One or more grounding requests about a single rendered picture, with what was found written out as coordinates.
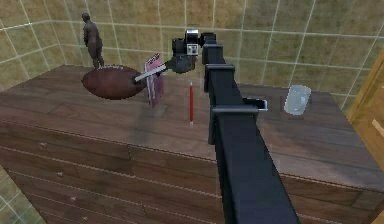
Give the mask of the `clear glass mug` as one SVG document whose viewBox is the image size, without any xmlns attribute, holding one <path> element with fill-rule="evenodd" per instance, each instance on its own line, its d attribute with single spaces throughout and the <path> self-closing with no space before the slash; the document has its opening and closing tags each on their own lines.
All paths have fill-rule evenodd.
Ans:
<svg viewBox="0 0 384 224">
<path fill-rule="evenodd" d="M 311 95 L 311 89 L 303 85 L 292 85 L 285 100 L 284 110 L 291 115 L 302 115 Z"/>
</svg>

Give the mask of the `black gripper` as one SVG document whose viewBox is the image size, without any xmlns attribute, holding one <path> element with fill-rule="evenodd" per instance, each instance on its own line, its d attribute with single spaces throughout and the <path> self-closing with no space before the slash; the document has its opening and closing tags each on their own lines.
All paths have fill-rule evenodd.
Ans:
<svg viewBox="0 0 384 224">
<path fill-rule="evenodd" d="M 187 54 L 187 44 L 183 38 L 172 40 L 172 57 L 165 63 L 151 71 L 133 77 L 133 83 L 139 83 L 152 75 L 158 75 L 166 71 L 167 68 L 175 73 L 183 74 L 195 69 L 196 57 Z"/>
</svg>

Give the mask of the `red pencil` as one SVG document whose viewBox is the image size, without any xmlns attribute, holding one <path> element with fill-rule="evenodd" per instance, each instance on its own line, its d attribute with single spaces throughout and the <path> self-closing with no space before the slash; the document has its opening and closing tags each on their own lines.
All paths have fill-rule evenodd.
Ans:
<svg viewBox="0 0 384 224">
<path fill-rule="evenodd" d="M 194 125 L 194 91 L 193 91 L 193 82 L 189 84 L 189 122 L 190 126 Z"/>
</svg>

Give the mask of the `dark brown human statue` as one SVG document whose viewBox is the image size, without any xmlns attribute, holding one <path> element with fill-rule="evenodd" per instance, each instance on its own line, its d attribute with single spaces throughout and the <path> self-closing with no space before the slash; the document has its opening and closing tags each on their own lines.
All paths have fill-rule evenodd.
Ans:
<svg viewBox="0 0 384 224">
<path fill-rule="evenodd" d="M 102 57 L 103 42 L 99 35 L 99 30 L 94 22 L 91 21 L 88 13 L 82 14 L 82 20 L 85 23 L 83 28 L 83 40 L 92 59 L 93 67 L 98 69 L 104 66 Z"/>
</svg>

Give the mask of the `black flat phone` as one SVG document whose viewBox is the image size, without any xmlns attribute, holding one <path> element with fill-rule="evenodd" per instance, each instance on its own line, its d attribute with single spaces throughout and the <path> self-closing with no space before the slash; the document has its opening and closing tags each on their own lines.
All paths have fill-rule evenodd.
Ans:
<svg viewBox="0 0 384 224">
<path fill-rule="evenodd" d="M 246 105 L 251 105 L 257 107 L 259 111 L 267 111 L 268 110 L 268 101 L 263 99 L 256 98 L 244 98 L 244 103 Z"/>
</svg>

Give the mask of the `brown football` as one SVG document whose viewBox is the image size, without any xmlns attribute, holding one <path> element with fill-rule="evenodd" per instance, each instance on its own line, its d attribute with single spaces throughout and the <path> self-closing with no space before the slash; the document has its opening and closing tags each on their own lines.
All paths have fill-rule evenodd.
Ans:
<svg viewBox="0 0 384 224">
<path fill-rule="evenodd" d="M 140 72 L 123 65 L 107 65 L 87 72 L 81 82 L 86 90 L 98 97 L 121 100 L 144 90 L 146 81 L 135 81 Z"/>
</svg>

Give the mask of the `yellow wooden door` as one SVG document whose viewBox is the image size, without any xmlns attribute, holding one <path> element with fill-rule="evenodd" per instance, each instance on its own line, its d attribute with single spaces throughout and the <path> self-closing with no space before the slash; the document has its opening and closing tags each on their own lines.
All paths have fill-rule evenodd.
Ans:
<svg viewBox="0 0 384 224">
<path fill-rule="evenodd" d="M 350 107 L 347 119 L 384 171 L 384 47 Z"/>
</svg>

